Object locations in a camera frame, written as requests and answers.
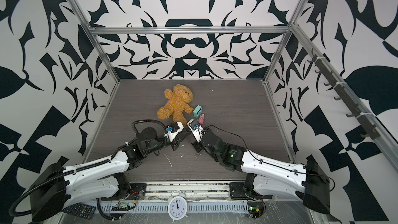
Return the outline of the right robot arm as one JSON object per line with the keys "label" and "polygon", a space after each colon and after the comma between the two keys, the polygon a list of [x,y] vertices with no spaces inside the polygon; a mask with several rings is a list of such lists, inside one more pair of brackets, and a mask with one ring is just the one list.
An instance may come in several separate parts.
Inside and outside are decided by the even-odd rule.
{"label": "right robot arm", "polygon": [[330,211],[330,184],[334,180],[315,161],[293,164],[259,155],[247,148],[224,142],[209,128],[190,128],[197,151],[205,151],[229,171],[247,175],[244,189],[251,198],[269,195],[292,196],[308,209],[321,214]]}

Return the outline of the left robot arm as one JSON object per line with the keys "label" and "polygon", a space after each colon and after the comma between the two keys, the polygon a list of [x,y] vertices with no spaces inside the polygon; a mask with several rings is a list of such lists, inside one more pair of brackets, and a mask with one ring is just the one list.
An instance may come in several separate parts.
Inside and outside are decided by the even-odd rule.
{"label": "left robot arm", "polygon": [[31,215],[33,222],[53,217],[61,210],[86,200],[125,198],[131,192],[125,172],[139,167],[150,154],[179,144],[191,134],[181,121],[169,125],[153,120],[132,123],[136,136],[111,155],[74,166],[54,163],[18,197],[8,213],[11,217]]}

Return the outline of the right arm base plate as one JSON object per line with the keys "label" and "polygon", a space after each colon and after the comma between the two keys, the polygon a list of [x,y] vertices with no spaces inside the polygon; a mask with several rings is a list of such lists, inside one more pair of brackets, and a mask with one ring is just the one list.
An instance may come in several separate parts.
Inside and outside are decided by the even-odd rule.
{"label": "right arm base plate", "polygon": [[254,191],[253,185],[229,183],[230,198],[233,200],[257,200],[262,196]]}

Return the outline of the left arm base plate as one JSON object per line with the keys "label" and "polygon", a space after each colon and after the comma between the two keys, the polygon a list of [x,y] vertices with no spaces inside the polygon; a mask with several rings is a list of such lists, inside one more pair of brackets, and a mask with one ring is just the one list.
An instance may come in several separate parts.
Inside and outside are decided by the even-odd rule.
{"label": "left arm base plate", "polygon": [[127,192],[122,200],[140,200],[146,195],[146,183],[130,183],[130,190]]}

